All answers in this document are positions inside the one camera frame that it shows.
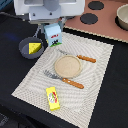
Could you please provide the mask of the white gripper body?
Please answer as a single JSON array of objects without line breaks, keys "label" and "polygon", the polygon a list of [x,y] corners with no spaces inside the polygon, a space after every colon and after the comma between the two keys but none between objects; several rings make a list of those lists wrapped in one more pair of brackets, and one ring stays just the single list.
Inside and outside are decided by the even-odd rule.
[{"label": "white gripper body", "polygon": [[14,0],[16,15],[31,24],[55,23],[59,18],[65,22],[81,15],[84,8],[85,0]]}]

